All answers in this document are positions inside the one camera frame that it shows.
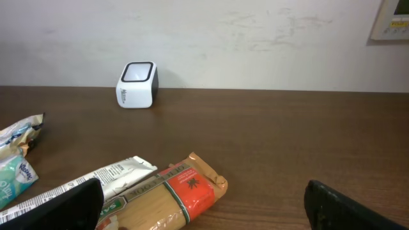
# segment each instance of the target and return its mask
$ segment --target yellow label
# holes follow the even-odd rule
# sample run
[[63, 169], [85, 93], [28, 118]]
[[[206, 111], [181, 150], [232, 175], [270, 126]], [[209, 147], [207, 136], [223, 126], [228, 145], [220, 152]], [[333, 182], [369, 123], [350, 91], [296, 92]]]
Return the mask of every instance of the yellow label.
[[409, 25], [409, 22], [391, 22], [390, 27], [397, 28], [397, 27], [406, 27]]

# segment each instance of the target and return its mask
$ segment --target white cube device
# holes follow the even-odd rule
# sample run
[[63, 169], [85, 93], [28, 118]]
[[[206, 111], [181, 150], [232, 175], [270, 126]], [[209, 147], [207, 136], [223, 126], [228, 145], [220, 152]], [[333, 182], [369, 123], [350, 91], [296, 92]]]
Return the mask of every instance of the white cube device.
[[122, 108], [149, 108], [158, 93], [156, 64], [131, 62], [123, 69], [116, 85], [116, 99]]

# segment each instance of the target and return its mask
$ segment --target green display screen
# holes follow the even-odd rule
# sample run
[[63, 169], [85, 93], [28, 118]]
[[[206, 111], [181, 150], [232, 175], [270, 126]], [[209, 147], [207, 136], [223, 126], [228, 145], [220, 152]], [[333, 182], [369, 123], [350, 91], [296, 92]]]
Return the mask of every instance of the green display screen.
[[409, 15], [409, 0], [399, 0], [394, 15]]

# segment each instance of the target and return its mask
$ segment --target wooden table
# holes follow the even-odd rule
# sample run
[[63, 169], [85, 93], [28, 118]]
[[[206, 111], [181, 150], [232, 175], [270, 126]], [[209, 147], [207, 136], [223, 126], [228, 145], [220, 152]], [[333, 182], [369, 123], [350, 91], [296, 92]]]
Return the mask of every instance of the wooden table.
[[229, 181], [185, 229], [310, 229], [320, 180], [409, 227], [409, 95], [160, 89], [122, 109], [112, 88], [0, 87], [0, 127], [46, 112], [27, 156], [40, 179], [13, 204], [139, 155], [164, 169], [191, 151]]

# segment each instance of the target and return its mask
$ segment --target plastic packaging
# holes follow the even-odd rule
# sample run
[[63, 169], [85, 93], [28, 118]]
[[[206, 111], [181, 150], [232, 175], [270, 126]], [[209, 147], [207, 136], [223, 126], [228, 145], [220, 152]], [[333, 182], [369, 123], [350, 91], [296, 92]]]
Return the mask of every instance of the plastic packaging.
[[26, 156], [43, 126], [43, 114], [22, 119], [0, 131], [0, 160], [12, 155]]
[[0, 162], [0, 208], [4, 208], [38, 179], [22, 155], [10, 156]]
[[177, 230], [206, 211], [228, 188], [195, 153], [104, 204], [97, 230]]
[[74, 188], [75, 186], [89, 180], [97, 178], [101, 182], [104, 191], [104, 200], [108, 201], [115, 195], [132, 187], [139, 180], [156, 170], [157, 167], [137, 156], [122, 160], [115, 164], [102, 167], [96, 171], [88, 173], [80, 178], [70, 181], [62, 186], [58, 186], [48, 192], [40, 194], [32, 199], [24, 201], [12, 208], [0, 213], [0, 224], [18, 217], [33, 208], [55, 198], [56, 196]]

